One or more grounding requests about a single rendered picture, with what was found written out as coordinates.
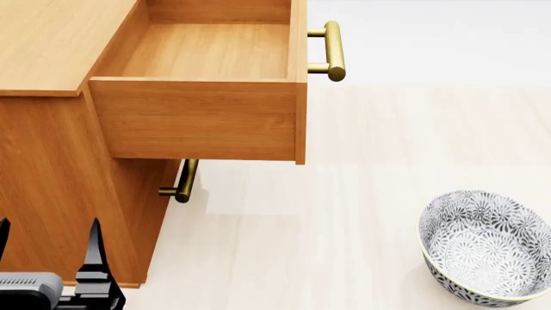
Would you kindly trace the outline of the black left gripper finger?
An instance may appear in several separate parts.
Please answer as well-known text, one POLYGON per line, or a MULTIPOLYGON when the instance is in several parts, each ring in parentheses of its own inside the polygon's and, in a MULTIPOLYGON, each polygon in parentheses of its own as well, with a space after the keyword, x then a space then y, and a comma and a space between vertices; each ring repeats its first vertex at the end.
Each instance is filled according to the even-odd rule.
POLYGON ((77 271, 78 281, 108 280, 111 272, 102 239, 102 230, 99 219, 95 218, 90 228, 84 263, 77 271))
POLYGON ((0 220, 0 260, 2 260, 3 253, 9 238, 10 222, 7 218, 0 220))

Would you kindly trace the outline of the wooden cabinet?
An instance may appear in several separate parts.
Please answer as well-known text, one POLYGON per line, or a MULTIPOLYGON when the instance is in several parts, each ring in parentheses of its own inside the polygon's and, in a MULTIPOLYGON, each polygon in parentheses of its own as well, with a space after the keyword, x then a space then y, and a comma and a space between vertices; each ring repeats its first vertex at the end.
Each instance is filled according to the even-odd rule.
POLYGON ((116 281, 145 283, 180 163, 112 157, 88 85, 145 21, 144 0, 0 0, 0 271, 74 284, 99 221, 116 281))

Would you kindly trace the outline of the open wooden drawer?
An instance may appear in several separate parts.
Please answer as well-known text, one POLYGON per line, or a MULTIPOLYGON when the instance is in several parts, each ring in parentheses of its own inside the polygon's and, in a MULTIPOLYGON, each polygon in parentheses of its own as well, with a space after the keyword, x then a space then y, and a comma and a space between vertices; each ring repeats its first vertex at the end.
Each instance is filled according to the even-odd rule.
POLYGON ((110 154, 306 161, 306 0, 135 0, 88 87, 110 154))

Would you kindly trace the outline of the black white patterned bowl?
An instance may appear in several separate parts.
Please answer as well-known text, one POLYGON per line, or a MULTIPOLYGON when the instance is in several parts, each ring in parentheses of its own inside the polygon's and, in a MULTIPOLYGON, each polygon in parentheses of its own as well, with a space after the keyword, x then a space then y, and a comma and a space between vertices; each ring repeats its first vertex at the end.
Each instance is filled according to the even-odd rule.
POLYGON ((424 261, 449 293, 481 307, 513 307, 551 293, 551 226, 512 198, 456 190, 422 211, 424 261))

